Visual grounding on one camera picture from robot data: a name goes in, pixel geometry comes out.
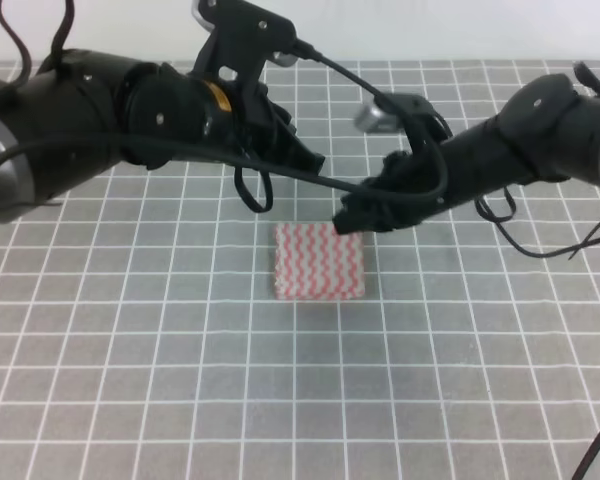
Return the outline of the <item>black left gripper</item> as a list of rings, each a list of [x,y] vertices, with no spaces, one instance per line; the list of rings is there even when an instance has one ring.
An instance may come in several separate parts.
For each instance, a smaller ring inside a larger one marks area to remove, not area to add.
[[[233,115],[235,135],[246,150],[262,160],[319,175],[325,156],[310,150],[296,135],[290,113],[269,98],[257,80],[249,88],[237,79],[205,78],[218,106]]]

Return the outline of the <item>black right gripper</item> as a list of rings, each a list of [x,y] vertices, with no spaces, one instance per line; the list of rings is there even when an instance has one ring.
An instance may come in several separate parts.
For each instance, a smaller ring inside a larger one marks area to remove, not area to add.
[[[460,157],[443,151],[446,180],[427,152],[417,155],[395,151],[384,159],[381,171],[362,185],[376,192],[398,195],[398,201],[363,196],[359,208],[344,205],[332,223],[339,235],[400,230],[422,223],[460,204]]]

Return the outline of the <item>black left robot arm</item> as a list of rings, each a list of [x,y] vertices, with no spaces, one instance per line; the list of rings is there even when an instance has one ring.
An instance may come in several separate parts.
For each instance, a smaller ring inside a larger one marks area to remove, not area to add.
[[[309,174],[324,162],[262,83],[246,88],[203,71],[70,50],[27,81],[0,80],[0,224],[121,162],[155,170],[175,158],[144,146],[48,145],[57,137],[111,134],[180,141]]]

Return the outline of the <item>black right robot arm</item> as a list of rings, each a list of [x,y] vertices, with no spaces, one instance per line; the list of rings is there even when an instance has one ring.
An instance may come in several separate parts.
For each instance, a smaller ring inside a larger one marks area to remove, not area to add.
[[[577,93],[564,74],[544,75],[440,150],[448,168],[441,196],[405,204],[350,194],[333,219],[336,231],[409,228],[510,185],[574,178],[600,187],[600,98]]]

